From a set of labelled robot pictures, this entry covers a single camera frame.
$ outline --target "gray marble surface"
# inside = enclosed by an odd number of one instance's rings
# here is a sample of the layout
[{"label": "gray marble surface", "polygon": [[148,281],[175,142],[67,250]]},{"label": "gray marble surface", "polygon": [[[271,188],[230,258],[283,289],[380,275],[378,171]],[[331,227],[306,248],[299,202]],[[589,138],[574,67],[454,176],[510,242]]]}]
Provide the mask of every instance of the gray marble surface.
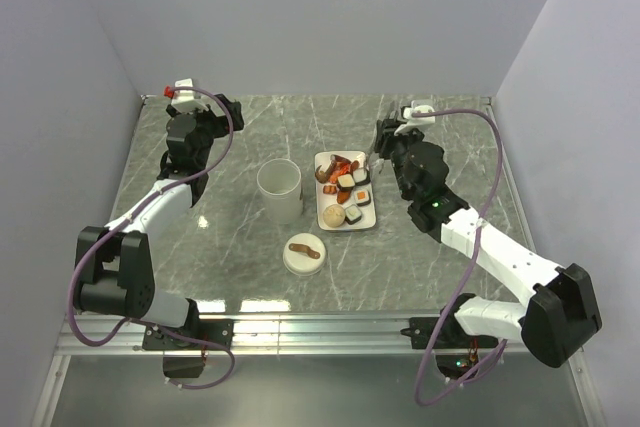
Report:
[{"label": "gray marble surface", "polygon": [[[316,220],[313,159],[325,150],[367,150],[375,120],[391,102],[429,98],[436,110],[480,109],[478,97],[425,95],[239,96],[245,129],[211,173],[198,204],[171,224],[153,248],[156,284],[194,298],[205,311],[292,311],[440,309],[464,271],[466,258],[421,234],[400,199],[391,166],[373,184],[378,225],[370,231],[327,233]],[[149,190],[165,151],[166,99],[143,107],[116,215]],[[475,116],[439,117],[428,139],[445,149],[450,187],[472,205],[484,201],[496,163],[489,128]],[[226,139],[217,140],[210,160]],[[303,175],[304,212],[295,223],[269,222],[256,186],[267,160],[293,160]],[[488,219],[524,242],[514,199],[503,176]],[[282,263],[287,239],[299,232],[319,236],[328,261],[317,274],[301,278]],[[490,299],[511,294],[481,268],[465,289]]]}]

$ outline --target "rectangular plate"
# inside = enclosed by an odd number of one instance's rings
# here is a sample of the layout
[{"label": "rectangular plate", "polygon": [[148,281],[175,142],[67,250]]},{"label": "rectangular plate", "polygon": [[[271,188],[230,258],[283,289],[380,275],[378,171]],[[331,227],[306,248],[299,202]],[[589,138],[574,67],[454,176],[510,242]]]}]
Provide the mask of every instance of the rectangular plate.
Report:
[{"label": "rectangular plate", "polygon": [[[334,150],[332,152],[319,152],[316,154],[315,166],[313,170],[315,171],[315,169],[317,169],[321,165],[323,165],[326,168],[331,162],[332,154],[340,155],[342,157],[345,157],[353,161],[358,155],[364,155],[364,152],[361,152],[359,150]],[[365,205],[364,207],[358,206],[360,211],[362,211],[362,220],[360,220],[359,222],[353,225],[349,225],[345,222],[340,227],[336,227],[336,228],[329,227],[327,224],[324,223],[324,220],[322,219],[322,213],[324,212],[324,209],[326,209],[332,204],[337,203],[336,195],[323,194],[322,187],[324,187],[327,184],[321,184],[317,180],[315,182],[316,182],[316,204],[318,206],[318,225],[322,230],[327,230],[331,232],[353,232],[358,230],[371,229],[373,226],[376,225],[376,208],[375,208],[375,202],[373,199],[373,189],[371,187],[371,182],[369,182],[367,185],[363,185],[362,187],[356,187],[358,189],[367,189],[369,191],[369,196],[371,197],[371,203],[369,205]],[[347,207],[353,204],[355,204],[355,200],[350,198],[342,206],[346,209]]]}]

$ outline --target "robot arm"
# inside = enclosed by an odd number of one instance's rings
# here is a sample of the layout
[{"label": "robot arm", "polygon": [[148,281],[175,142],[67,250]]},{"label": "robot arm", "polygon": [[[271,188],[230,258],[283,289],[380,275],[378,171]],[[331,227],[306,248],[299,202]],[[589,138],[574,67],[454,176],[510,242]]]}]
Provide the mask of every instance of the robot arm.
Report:
[{"label": "robot arm", "polygon": [[[244,128],[241,105],[224,95],[216,96],[229,111],[233,130]],[[157,181],[149,193],[120,218],[104,227],[86,227],[78,237],[76,265],[85,253],[105,234],[115,230],[123,220],[132,220],[109,239],[82,270],[76,283],[73,305],[76,309],[101,314],[120,315],[152,324],[180,329],[198,337],[197,304],[155,287],[150,247],[158,242],[174,219],[195,205],[204,192],[208,175],[189,180],[206,168],[209,152],[216,138],[229,133],[226,116],[218,117],[209,106],[190,101],[179,108],[170,104],[167,113],[167,148],[160,161]],[[163,191],[178,180],[186,183]],[[146,206],[135,218],[132,212]],[[116,270],[105,264],[119,260]]]},{"label": "robot arm", "polygon": [[446,185],[444,150],[424,141],[433,118],[413,118],[433,109],[412,102],[378,121],[373,150],[391,160],[408,213],[421,232],[467,257],[476,229],[482,229],[477,264],[504,284],[518,303],[462,294],[446,319],[469,336],[490,335],[524,342],[541,362],[559,367],[602,326],[589,274],[572,264],[564,269],[519,245],[479,218],[478,212]]}]

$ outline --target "purple cable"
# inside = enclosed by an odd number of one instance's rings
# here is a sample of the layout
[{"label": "purple cable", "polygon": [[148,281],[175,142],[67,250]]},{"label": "purple cable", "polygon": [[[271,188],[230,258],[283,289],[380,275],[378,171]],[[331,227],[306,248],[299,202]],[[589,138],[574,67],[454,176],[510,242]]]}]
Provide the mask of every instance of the purple cable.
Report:
[{"label": "purple cable", "polygon": [[[126,317],[120,319],[120,321],[118,321],[118,323],[115,325],[113,330],[104,339],[100,339],[100,340],[89,339],[88,337],[86,337],[80,331],[80,328],[78,327],[78,323],[76,321],[74,308],[73,308],[73,294],[74,294],[74,291],[75,291],[75,288],[76,288],[76,284],[78,283],[78,279],[80,278],[80,274],[82,273],[82,270],[84,269],[84,267],[87,265],[87,262],[89,261],[91,256],[95,255],[95,253],[98,251],[98,249],[100,249],[100,247],[102,247],[109,239],[111,239],[114,235],[116,235],[118,232],[120,232],[122,229],[124,229],[127,225],[129,225],[133,221],[133,219],[135,219],[138,215],[140,215],[140,213],[151,202],[153,202],[156,198],[158,198],[164,192],[166,192],[168,190],[171,190],[171,189],[173,189],[173,188],[175,188],[175,187],[177,187],[179,185],[186,184],[187,182],[190,182],[190,181],[192,181],[194,179],[197,179],[198,177],[201,177],[201,176],[211,172],[211,170],[216,168],[218,166],[218,164],[220,162],[222,162],[222,159],[224,159],[226,157],[227,153],[229,152],[229,149],[231,148],[231,142],[233,142],[233,119],[231,118],[231,114],[229,113],[229,110],[225,107],[225,105],[222,103],[222,101],[220,99],[218,99],[215,95],[207,92],[206,90],[203,90],[203,89],[200,89],[200,88],[197,88],[197,87],[174,87],[173,88],[173,92],[177,92],[177,91],[180,91],[180,90],[188,90],[188,91],[198,92],[198,93],[200,93],[202,95],[206,95],[207,97],[210,97],[211,99],[213,99],[218,104],[218,106],[222,109],[222,112],[224,112],[224,115],[227,118],[227,122],[229,123],[229,140],[227,142],[227,145],[225,146],[224,151],[216,159],[216,161],[213,164],[211,164],[209,167],[205,168],[204,170],[201,170],[200,172],[197,172],[197,173],[195,173],[193,175],[190,175],[189,177],[185,177],[184,179],[180,179],[180,180],[177,180],[175,182],[172,182],[172,183],[164,186],[162,189],[160,189],[159,192],[154,192],[153,194],[151,194],[150,196],[145,198],[140,203],[140,205],[138,207],[136,207],[131,212],[131,216],[129,218],[125,218],[116,227],[114,227],[109,232],[107,232],[95,244],[93,244],[89,248],[89,250],[82,256],[82,258],[78,262],[78,265],[76,265],[76,268],[75,268],[75,270],[73,272],[73,275],[71,276],[71,281],[69,282],[69,289],[67,291],[67,321],[69,322],[69,327],[71,328],[71,331],[73,332],[75,337],[80,342],[82,342],[85,345],[88,345],[89,347],[100,347],[102,345],[105,345],[107,342],[109,342],[111,339],[113,339],[113,337],[118,333],[118,330],[120,330],[120,328],[125,324],[125,322],[129,322],[131,320],[131,319],[126,318]],[[201,340],[198,340],[198,339],[192,339],[192,338],[189,338],[189,337],[181,336],[179,334],[174,334],[173,332],[170,333],[169,330],[166,330],[164,328],[162,328],[162,329],[163,329],[163,332],[165,332],[167,335],[171,335],[172,337],[179,338],[180,340],[183,340],[185,342],[191,342],[191,343],[195,343],[195,344],[199,344],[199,345],[209,345],[209,346],[213,346],[213,348],[215,348],[215,349],[224,350],[227,354],[229,354],[229,357],[231,359],[231,367],[230,367],[229,371],[224,376],[222,376],[222,378],[219,379],[219,381],[212,382],[211,384],[206,384],[206,386],[190,386],[190,387],[187,387],[185,385],[184,388],[195,389],[196,387],[198,387],[198,388],[212,387],[213,385],[217,385],[220,382],[223,382],[224,380],[226,380],[231,375],[231,371],[233,370],[233,367],[235,365],[235,358],[234,358],[233,354],[231,353],[231,351],[229,349],[227,349],[226,347],[224,347],[222,345],[216,344],[214,342],[206,342],[206,341],[201,341]]]},{"label": "purple cable", "polygon": [[[487,215],[487,211],[489,210],[489,206],[491,205],[491,202],[493,201],[493,198],[496,195],[496,191],[498,190],[498,183],[500,182],[500,175],[502,174],[502,164],[503,164],[502,137],[500,137],[498,126],[491,119],[491,117],[489,117],[484,112],[480,112],[478,110],[451,109],[451,110],[442,110],[439,112],[415,113],[413,114],[413,117],[414,118],[440,117],[443,115],[452,115],[452,114],[471,114],[471,115],[477,115],[478,117],[482,117],[489,124],[489,127],[491,127],[491,130],[493,131],[493,136],[496,140],[496,145],[498,147],[498,161],[496,164],[496,173],[493,179],[493,184],[491,185],[491,190],[489,191],[489,195],[487,196],[487,200],[485,201],[485,203],[480,208],[480,211],[478,212],[479,218],[484,219],[484,217]],[[507,342],[504,340],[500,342],[500,344],[498,344],[498,346],[495,349],[493,349],[487,356],[485,356],[485,358],[483,358],[480,362],[478,362],[471,369],[469,369],[462,377],[457,379],[455,382],[449,384],[449,386],[445,390],[440,392],[435,397],[428,400],[421,399],[424,374],[427,368],[427,364],[429,363],[429,360],[431,358],[433,347],[436,343],[438,335],[440,334],[440,331],[442,330],[442,326],[444,324],[445,319],[449,315],[449,312],[451,312],[451,309],[453,308],[453,304],[458,298],[458,296],[460,295],[460,293],[462,292],[462,289],[464,288],[465,284],[469,281],[469,278],[471,277],[471,273],[473,272],[473,268],[475,267],[476,262],[478,260],[478,255],[480,254],[480,239],[482,236],[482,229],[480,227],[481,226],[478,225],[478,227],[476,228],[473,254],[471,255],[471,259],[469,260],[469,265],[467,266],[467,270],[465,270],[456,289],[454,290],[453,294],[451,294],[451,298],[449,299],[449,302],[440,313],[440,317],[436,322],[436,326],[434,327],[433,332],[431,333],[431,337],[429,338],[429,342],[427,343],[427,348],[425,349],[424,355],[422,356],[422,360],[420,361],[420,367],[418,367],[418,373],[416,375],[413,397],[418,405],[421,405],[424,407],[427,407],[439,402],[444,397],[446,397],[451,392],[453,392],[453,390],[459,385],[462,385],[465,382],[470,382],[470,380],[467,381],[467,379],[469,379],[471,375],[477,372],[480,369],[480,367],[487,364],[489,360],[495,359],[495,362],[489,365],[489,367],[484,372],[479,374],[478,377],[482,378],[485,375],[487,375],[491,371],[491,369],[496,365],[500,355],[502,355],[502,352],[504,351],[507,344]]]}]

